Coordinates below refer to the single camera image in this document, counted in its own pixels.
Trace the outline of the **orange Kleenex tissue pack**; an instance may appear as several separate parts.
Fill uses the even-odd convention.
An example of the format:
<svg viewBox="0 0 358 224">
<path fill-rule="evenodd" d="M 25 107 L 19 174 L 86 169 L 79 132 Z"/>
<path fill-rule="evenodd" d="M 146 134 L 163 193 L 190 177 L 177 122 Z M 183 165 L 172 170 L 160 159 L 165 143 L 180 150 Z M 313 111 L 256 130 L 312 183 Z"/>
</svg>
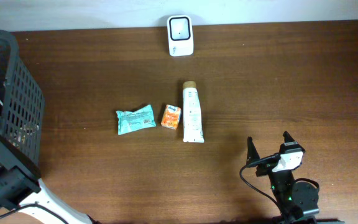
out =
<svg viewBox="0 0 358 224">
<path fill-rule="evenodd" d="M 166 105 L 161 125 L 169 129 L 177 129 L 181 118 L 181 108 L 173 105 Z"/>
</svg>

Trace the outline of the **white tube with cork cap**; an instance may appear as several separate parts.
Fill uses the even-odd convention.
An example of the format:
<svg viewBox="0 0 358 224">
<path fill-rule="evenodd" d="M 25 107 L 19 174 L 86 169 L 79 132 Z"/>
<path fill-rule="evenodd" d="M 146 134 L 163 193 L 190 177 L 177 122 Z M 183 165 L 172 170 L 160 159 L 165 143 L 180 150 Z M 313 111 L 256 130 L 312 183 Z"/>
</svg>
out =
<svg viewBox="0 0 358 224">
<path fill-rule="evenodd" d="M 183 141 L 204 143 L 201 105 L 194 81 L 183 84 Z"/>
</svg>

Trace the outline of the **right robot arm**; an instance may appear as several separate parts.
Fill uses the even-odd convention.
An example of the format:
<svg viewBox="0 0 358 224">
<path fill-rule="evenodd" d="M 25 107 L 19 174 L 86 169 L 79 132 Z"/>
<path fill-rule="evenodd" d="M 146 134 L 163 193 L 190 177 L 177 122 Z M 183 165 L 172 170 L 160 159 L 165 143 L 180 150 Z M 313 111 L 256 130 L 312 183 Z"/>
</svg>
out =
<svg viewBox="0 0 358 224">
<path fill-rule="evenodd" d="M 284 143 L 277 153 L 260 157 L 253 139 L 247 138 L 247 162 L 239 176 L 250 188 L 271 200 L 280 211 L 272 223 L 341 223 L 340 220 L 318 220 L 319 184 L 311 179 L 295 179 L 293 171 L 302 165 L 305 149 L 288 132 L 283 133 Z M 248 168 L 256 168 L 255 175 L 267 175 L 273 197 L 250 184 L 242 175 Z"/>
</svg>

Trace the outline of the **teal snack packet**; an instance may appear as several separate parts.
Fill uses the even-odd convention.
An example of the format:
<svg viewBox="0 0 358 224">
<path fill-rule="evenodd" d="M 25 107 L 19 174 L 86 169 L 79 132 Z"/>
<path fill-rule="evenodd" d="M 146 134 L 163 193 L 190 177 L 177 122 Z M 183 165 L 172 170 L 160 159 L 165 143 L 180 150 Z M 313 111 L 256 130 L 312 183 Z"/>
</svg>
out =
<svg viewBox="0 0 358 224">
<path fill-rule="evenodd" d="M 117 110 L 116 114 L 118 118 L 118 135 L 156 127 L 154 111 L 151 105 L 147 105 L 137 111 Z"/>
</svg>

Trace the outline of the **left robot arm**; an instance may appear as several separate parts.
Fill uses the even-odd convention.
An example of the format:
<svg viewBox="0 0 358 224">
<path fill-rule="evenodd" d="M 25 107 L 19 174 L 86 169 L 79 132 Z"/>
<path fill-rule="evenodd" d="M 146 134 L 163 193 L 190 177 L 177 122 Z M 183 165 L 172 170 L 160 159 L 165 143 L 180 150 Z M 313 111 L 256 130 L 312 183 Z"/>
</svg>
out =
<svg viewBox="0 0 358 224">
<path fill-rule="evenodd" d="M 27 214 L 42 223 L 97 223 L 49 190 L 38 167 L 0 134 L 0 208 Z"/>
</svg>

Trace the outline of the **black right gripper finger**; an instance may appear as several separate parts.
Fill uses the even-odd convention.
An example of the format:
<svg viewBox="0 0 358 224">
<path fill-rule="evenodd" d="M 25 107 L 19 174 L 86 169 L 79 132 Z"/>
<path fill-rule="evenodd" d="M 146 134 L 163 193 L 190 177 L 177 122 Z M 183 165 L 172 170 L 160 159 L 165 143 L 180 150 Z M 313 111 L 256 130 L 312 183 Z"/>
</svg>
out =
<svg viewBox="0 0 358 224">
<path fill-rule="evenodd" d="M 298 144 L 298 142 L 291 137 L 291 135 L 289 134 L 288 131 L 285 131 L 285 132 L 283 133 L 283 137 L 284 137 L 284 145 L 295 145 L 295 144 Z"/>
<path fill-rule="evenodd" d="M 247 138 L 247 165 L 252 164 L 255 161 L 259 161 L 260 160 L 260 156 L 256 150 L 256 147 L 253 143 L 253 139 L 252 137 L 248 137 Z"/>
</svg>

